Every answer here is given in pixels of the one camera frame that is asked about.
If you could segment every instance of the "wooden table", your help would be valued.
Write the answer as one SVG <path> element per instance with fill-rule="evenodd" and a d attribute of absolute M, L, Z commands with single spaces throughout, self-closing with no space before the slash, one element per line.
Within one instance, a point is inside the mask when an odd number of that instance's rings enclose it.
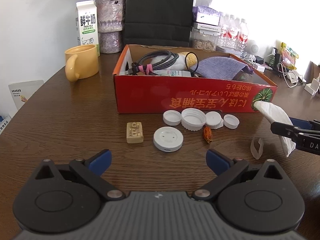
<path fill-rule="evenodd" d="M 184 143 L 165 154 L 153 145 L 153 133 L 164 126 L 162 114 L 118 114 L 112 70 L 119 54 L 100 56 L 100 72 L 71 84 L 64 68 L 49 79 L 18 111 L 0 136 L 0 239 L 11 239 L 19 228 L 12 203 L 33 169 L 43 159 L 68 163 L 88 158 L 101 149 L 112 151 L 111 167 L 103 178 L 124 192 L 130 190 L 187 190 L 205 184 L 214 173 L 206 166 L 207 149 L 215 148 L 229 158 L 253 163 L 276 159 L 302 194 L 306 212 L 298 231 L 309 240 L 320 238 L 320 156 L 295 150 L 286 158 L 277 135 L 260 113 L 236 114 L 240 125 L 213 132 L 207 144 L 202 132 L 177 128 Z M 267 73 L 279 88 L 273 103 L 290 117 L 320 119 L 320 99 L 302 86 L 288 88 L 284 80 Z M 143 124 L 144 142 L 127 144 L 127 122 Z M 263 138 L 264 153 L 255 160 L 250 153 L 252 137 Z"/>

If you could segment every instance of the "pink hair tie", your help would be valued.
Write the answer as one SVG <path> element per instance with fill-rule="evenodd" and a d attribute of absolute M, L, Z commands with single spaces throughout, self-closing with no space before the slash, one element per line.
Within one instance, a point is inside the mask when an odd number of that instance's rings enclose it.
<path fill-rule="evenodd" d="M 152 72 L 152 64 L 147 64 L 147 69 L 146 69 L 146 73 L 147 75 Z"/>
<path fill-rule="evenodd" d="M 145 74 L 145 72 L 144 72 L 144 70 L 143 70 L 143 66 L 142 66 L 142 65 L 140 65 L 140 66 L 139 66 L 139 70 L 140 70 L 140 72 L 142 72 L 143 74 Z"/>

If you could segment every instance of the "pumpkin illustration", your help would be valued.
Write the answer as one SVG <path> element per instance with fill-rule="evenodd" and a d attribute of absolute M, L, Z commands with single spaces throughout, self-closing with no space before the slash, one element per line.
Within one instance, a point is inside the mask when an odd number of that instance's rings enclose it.
<path fill-rule="evenodd" d="M 255 95 L 255 97 L 252 100 L 251 108 L 254 111 L 257 111 L 257 108 L 254 107 L 254 103 L 257 101 L 264 101 L 264 102 L 270 102 L 272 98 L 272 90 L 270 88 L 264 88 L 259 91 L 258 94 Z"/>

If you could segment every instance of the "orange wrapped candy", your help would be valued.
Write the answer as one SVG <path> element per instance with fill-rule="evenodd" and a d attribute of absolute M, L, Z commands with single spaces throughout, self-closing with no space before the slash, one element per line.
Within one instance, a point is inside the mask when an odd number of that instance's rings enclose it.
<path fill-rule="evenodd" d="M 208 126 L 205 126 L 203 129 L 203 138 L 207 143 L 212 143 L 212 131 Z"/>

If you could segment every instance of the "water bottle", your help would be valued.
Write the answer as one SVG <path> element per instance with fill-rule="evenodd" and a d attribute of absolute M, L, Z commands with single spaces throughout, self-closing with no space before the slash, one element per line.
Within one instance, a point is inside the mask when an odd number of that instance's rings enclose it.
<path fill-rule="evenodd" d="M 239 35 L 237 40 L 237 49 L 241 52 L 244 51 L 244 48 L 246 46 L 246 43 L 248 40 L 248 34 L 249 34 L 249 30 L 247 27 L 247 22 L 245 19 L 241 19 Z"/>
<path fill-rule="evenodd" d="M 236 24 L 236 17 L 234 15 L 230 15 L 230 20 L 228 22 L 227 41 L 225 46 L 234 49 L 236 47 L 237 35 L 238 27 Z"/>
<path fill-rule="evenodd" d="M 228 21 L 226 19 L 226 13 L 220 12 L 220 22 L 219 27 L 221 27 L 221 34 L 218 39 L 218 46 L 224 46 L 226 43 L 227 38 L 227 31 L 228 31 Z"/>

